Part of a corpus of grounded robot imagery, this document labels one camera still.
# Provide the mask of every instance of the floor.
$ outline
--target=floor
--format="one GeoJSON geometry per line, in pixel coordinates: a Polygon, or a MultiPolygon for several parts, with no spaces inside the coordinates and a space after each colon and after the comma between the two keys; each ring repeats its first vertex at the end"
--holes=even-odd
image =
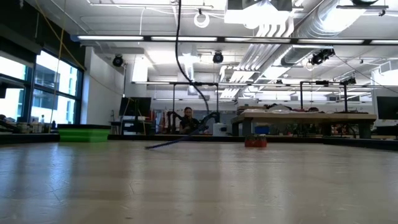
{"type": "Polygon", "coordinates": [[[398,153],[150,142],[0,147],[0,223],[398,223],[398,153]]]}

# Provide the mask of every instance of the black monitor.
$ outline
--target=black monitor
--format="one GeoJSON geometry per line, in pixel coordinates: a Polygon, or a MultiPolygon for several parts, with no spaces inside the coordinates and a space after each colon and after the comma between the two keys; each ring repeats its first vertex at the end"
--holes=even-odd
{"type": "Polygon", "coordinates": [[[379,119],[398,120],[398,97],[378,96],[379,119]]]}
{"type": "Polygon", "coordinates": [[[120,103],[119,115],[150,117],[151,99],[151,97],[123,97],[120,103]]]}

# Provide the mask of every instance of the glass window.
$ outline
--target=glass window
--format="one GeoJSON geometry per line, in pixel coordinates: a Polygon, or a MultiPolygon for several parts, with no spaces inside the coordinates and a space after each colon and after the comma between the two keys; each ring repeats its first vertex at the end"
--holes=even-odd
{"type": "Polygon", "coordinates": [[[0,114],[17,120],[22,116],[22,104],[24,102],[24,89],[8,88],[6,97],[0,98],[0,114]]]}
{"type": "Polygon", "coordinates": [[[76,95],[77,69],[59,61],[54,56],[41,52],[36,58],[35,84],[56,88],[62,93],[76,95]]]}
{"type": "Polygon", "coordinates": [[[0,57],[0,73],[25,80],[27,66],[4,57],[0,57]]]}
{"type": "Polygon", "coordinates": [[[75,120],[75,100],[55,96],[40,90],[34,90],[31,119],[51,123],[51,110],[54,104],[52,120],[57,124],[73,124],[75,120]]]}

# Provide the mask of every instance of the table leg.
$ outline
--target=table leg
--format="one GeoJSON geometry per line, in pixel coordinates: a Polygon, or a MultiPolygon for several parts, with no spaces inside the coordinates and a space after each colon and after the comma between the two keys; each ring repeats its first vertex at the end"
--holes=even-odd
{"type": "Polygon", "coordinates": [[[372,138],[371,124],[360,123],[360,124],[358,124],[358,128],[359,128],[359,138],[360,139],[371,139],[372,138]]]}
{"type": "Polygon", "coordinates": [[[330,123],[322,124],[322,136],[331,136],[331,124],[330,123]]]}
{"type": "Polygon", "coordinates": [[[242,135],[244,137],[250,136],[252,134],[251,121],[252,121],[251,118],[245,118],[243,120],[243,123],[242,123],[242,135]]]}
{"type": "Polygon", "coordinates": [[[239,136],[239,123],[232,124],[232,136],[239,136]]]}

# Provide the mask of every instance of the workbench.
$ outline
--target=workbench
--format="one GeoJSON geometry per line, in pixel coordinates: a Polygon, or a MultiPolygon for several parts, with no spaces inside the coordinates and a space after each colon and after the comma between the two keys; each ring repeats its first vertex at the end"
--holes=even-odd
{"type": "Polygon", "coordinates": [[[375,114],[361,113],[261,113],[243,112],[231,120],[233,136],[239,136],[239,124],[242,123],[243,136],[252,134],[252,123],[270,124],[321,124],[324,135],[331,136],[332,124],[358,124],[359,137],[371,139],[371,125],[376,120],[375,114]]]}

